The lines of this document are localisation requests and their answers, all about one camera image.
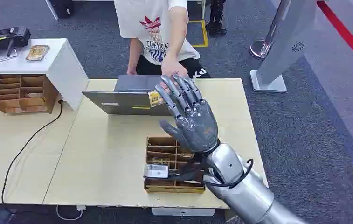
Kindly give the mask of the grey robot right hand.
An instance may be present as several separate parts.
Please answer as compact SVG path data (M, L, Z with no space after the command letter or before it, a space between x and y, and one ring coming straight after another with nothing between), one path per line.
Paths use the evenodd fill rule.
M166 120L161 120L161 128L194 153L208 153L216 149L220 144L218 124L209 103L202 97L194 81L176 73L172 77L161 75L160 78L170 92L160 84L155 89L165 101L176 124L172 126Z

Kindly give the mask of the person's left hand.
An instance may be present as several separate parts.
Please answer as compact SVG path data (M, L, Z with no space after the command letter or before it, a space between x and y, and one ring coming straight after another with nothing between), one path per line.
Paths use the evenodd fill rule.
M161 64L161 74L171 77L173 74L177 74L180 77L189 77L188 71L183 67L174 57L166 56Z

